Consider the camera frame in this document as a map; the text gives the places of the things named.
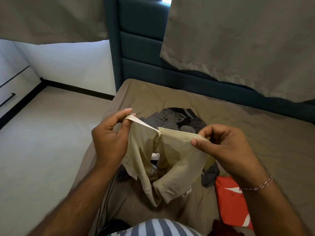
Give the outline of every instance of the bracelet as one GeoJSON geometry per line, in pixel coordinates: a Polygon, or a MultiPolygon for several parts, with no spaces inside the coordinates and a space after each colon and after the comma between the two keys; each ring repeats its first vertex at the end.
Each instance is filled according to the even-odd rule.
{"type": "Polygon", "coordinates": [[[258,187],[255,187],[255,188],[242,188],[242,190],[259,190],[259,189],[262,189],[262,188],[266,187],[267,185],[269,185],[272,182],[272,180],[273,180],[273,178],[269,177],[268,180],[265,183],[261,184],[258,187]]]}

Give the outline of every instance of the floor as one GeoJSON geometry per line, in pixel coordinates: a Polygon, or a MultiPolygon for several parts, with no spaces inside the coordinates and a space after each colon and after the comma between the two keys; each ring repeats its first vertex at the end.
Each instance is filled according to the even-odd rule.
{"type": "Polygon", "coordinates": [[[25,235],[69,192],[111,101],[46,87],[0,130],[1,235],[25,235]]]}

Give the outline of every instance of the headboard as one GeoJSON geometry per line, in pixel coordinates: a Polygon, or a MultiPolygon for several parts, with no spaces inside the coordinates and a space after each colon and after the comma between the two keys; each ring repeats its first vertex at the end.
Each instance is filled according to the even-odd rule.
{"type": "Polygon", "coordinates": [[[266,98],[253,89],[180,71],[161,59],[170,5],[155,0],[104,0],[116,91],[132,78],[315,123],[315,105],[266,98]]]}

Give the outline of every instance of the brown bed sheet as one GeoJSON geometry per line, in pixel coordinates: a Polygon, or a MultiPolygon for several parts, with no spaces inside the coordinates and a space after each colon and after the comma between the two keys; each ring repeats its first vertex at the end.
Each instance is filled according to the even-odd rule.
{"type": "MultiPolygon", "coordinates": [[[[171,88],[126,80],[112,101],[108,115],[133,108],[138,117],[148,117],[164,108],[191,108],[207,124],[220,123],[242,129],[255,153],[278,182],[305,224],[315,233],[315,126],[282,115],[171,88]]],[[[75,187],[95,161],[91,143],[84,155],[75,187]]],[[[89,235],[105,221],[120,218],[130,225],[149,218],[165,217],[186,224],[207,235],[214,218],[219,218],[215,190],[203,188],[197,180],[192,193],[168,205],[153,209],[147,204],[137,181],[115,183],[98,212],[89,235]]],[[[251,235],[247,229],[242,230],[251,235]]]]}

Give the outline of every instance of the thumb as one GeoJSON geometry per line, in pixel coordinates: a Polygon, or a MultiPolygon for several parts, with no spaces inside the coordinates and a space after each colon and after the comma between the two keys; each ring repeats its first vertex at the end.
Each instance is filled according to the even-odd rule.
{"type": "Polygon", "coordinates": [[[202,140],[202,139],[192,139],[191,140],[191,145],[193,145],[195,148],[208,153],[211,156],[216,156],[218,149],[219,149],[219,145],[217,144],[213,144],[208,140],[202,140]]]}
{"type": "Polygon", "coordinates": [[[131,124],[132,124],[131,120],[124,119],[124,121],[122,122],[122,124],[120,126],[120,130],[118,132],[118,137],[128,139],[131,124]]]}

